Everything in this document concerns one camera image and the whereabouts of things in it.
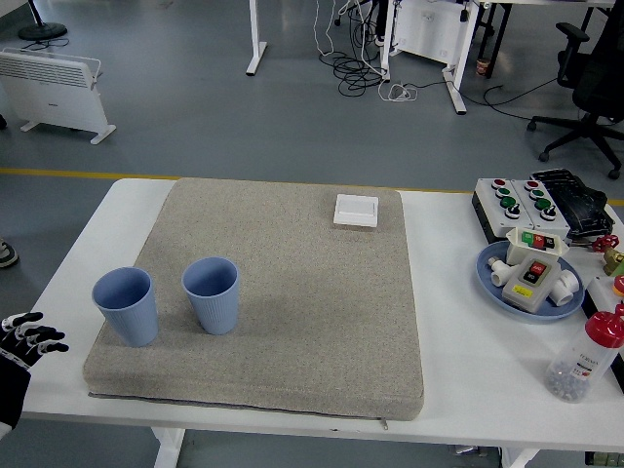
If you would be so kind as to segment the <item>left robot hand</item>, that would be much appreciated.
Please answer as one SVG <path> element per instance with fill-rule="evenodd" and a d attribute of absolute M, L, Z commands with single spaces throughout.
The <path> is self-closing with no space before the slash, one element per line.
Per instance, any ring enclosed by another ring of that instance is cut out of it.
<path fill-rule="evenodd" d="M 30 369 L 46 354 L 64 353 L 65 334 L 41 323 L 44 314 L 28 312 L 1 321 L 1 437 L 20 420 Z"/>

